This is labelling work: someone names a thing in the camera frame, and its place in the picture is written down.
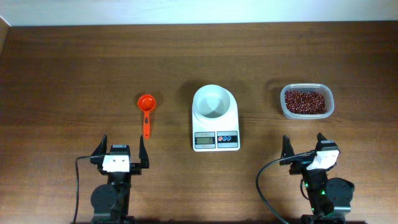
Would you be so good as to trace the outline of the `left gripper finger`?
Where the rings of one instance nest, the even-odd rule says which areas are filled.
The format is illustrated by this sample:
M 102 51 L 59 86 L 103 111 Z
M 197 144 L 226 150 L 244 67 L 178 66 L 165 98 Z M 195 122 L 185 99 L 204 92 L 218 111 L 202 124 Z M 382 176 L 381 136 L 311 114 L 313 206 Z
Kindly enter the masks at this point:
M 139 159 L 140 159 L 141 169 L 148 169 L 149 168 L 149 156 L 148 156 L 148 153 L 147 153 L 145 145 L 144 145 L 143 135 L 140 136 Z
M 100 144 L 97 146 L 97 148 L 93 151 L 91 154 L 92 156 L 102 156 L 106 154 L 107 151 L 107 142 L 108 142 L 108 137 L 105 134 L 100 142 Z

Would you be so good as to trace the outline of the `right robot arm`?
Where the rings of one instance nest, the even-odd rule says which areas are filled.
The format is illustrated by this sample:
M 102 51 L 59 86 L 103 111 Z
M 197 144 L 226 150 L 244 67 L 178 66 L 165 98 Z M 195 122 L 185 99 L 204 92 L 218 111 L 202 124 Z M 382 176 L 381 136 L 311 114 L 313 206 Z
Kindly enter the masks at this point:
M 322 133 L 317 134 L 314 150 L 295 154 L 290 139 L 283 136 L 280 165 L 289 165 L 290 175 L 301 175 L 300 190 L 307 192 L 311 215 L 302 215 L 300 223 L 345 223 L 351 211 L 354 184 L 341 178 L 328 178 L 327 172 L 336 166 L 340 150 Z

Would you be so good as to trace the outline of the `orange measuring scoop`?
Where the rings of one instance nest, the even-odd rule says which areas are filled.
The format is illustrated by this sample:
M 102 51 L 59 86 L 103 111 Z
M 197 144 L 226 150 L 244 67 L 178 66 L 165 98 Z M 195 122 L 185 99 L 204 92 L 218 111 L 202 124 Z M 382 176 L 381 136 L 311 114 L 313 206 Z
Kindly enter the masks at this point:
M 151 134 L 150 114 L 154 111 L 156 107 L 156 100 L 152 95 L 145 94 L 139 98 L 137 105 L 144 115 L 143 136 L 145 139 L 149 139 Z

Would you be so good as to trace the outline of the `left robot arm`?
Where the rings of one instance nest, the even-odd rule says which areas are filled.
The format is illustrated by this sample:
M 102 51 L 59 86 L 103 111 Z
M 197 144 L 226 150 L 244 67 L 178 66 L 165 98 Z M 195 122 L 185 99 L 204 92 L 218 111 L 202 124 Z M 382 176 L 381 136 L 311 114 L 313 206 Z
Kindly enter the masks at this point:
M 131 151 L 127 144 L 113 144 L 107 152 L 107 136 L 104 136 L 91 155 L 90 162 L 97 166 L 107 183 L 98 186 L 91 194 L 90 202 L 94 209 L 92 223 L 135 223 L 129 216 L 131 177 L 141 175 L 149 168 L 149 156 L 144 146 L 144 138 L 139 140 L 139 162 L 131 162 Z

